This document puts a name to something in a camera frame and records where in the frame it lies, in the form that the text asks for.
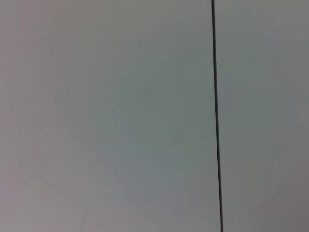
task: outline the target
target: white surface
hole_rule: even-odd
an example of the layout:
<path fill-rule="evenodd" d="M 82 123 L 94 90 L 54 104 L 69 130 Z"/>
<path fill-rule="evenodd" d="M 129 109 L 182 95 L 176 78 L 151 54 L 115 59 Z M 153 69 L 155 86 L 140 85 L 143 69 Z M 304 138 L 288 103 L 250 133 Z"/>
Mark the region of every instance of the white surface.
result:
<path fill-rule="evenodd" d="M 217 232 L 210 1 L 0 1 L 0 231 Z"/>
<path fill-rule="evenodd" d="M 216 1 L 225 232 L 309 229 L 308 12 Z"/>

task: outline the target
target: black vertical line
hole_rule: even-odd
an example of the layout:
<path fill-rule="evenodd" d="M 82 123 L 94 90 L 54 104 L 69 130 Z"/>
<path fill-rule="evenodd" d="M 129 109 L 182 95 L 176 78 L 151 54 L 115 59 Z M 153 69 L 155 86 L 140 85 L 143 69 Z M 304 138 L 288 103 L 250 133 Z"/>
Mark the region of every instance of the black vertical line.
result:
<path fill-rule="evenodd" d="M 211 17 L 212 17 L 213 79 L 214 79 L 214 101 L 215 101 L 215 114 L 216 114 L 216 140 L 217 140 L 217 163 L 218 163 L 218 182 L 219 182 L 220 227 L 221 227 L 221 232 L 223 232 L 221 162 L 220 162 L 220 143 L 219 143 L 219 117 L 218 117 L 216 18 L 215 18 L 214 0 L 211 0 Z"/>

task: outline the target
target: white wall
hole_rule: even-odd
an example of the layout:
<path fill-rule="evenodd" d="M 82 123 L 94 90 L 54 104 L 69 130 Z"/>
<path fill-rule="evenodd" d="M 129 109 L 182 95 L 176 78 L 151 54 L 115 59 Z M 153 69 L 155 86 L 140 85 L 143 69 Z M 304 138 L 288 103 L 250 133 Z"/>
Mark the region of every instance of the white wall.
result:
<path fill-rule="evenodd" d="M 0 34 L 1 231 L 219 231 L 209 0 L 2 0 Z"/>
<path fill-rule="evenodd" d="M 308 12 L 216 0 L 225 232 L 309 229 Z"/>

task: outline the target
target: white panel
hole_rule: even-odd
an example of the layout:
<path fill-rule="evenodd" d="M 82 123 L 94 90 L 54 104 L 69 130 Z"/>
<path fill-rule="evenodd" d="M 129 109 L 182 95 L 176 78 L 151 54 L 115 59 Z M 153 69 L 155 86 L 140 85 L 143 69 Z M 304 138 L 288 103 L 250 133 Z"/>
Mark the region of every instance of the white panel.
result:
<path fill-rule="evenodd" d="M 308 12 L 216 1 L 225 232 L 309 230 Z"/>
<path fill-rule="evenodd" d="M 220 230 L 209 0 L 1 0 L 0 32 L 0 231 Z"/>

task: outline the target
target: gray surface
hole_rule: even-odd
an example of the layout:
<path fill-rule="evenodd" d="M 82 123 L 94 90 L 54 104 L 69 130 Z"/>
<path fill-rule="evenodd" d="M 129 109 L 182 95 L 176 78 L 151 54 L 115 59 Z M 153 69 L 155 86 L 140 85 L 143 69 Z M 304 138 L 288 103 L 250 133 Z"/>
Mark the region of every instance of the gray surface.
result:
<path fill-rule="evenodd" d="M 0 230 L 217 232 L 210 1 L 0 1 Z"/>
<path fill-rule="evenodd" d="M 216 1 L 225 232 L 309 230 L 308 11 Z"/>

